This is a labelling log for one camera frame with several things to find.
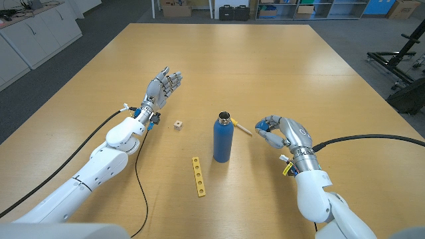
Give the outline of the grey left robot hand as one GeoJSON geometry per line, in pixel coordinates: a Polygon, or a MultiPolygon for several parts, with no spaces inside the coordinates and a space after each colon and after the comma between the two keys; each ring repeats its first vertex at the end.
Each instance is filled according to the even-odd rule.
{"type": "Polygon", "coordinates": [[[148,104],[154,112],[160,110],[171,94],[181,85],[183,76],[181,72],[168,75],[169,67],[166,66],[148,84],[142,104],[148,104]]]}

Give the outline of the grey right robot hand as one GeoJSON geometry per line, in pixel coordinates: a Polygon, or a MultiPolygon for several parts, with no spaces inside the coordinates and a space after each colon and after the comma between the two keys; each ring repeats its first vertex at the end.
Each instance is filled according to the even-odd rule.
{"type": "Polygon", "coordinates": [[[281,116],[266,116],[255,125],[255,131],[276,149],[288,147],[290,153],[313,155],[313,141],[308,131],[293,119],[281,116]]]}

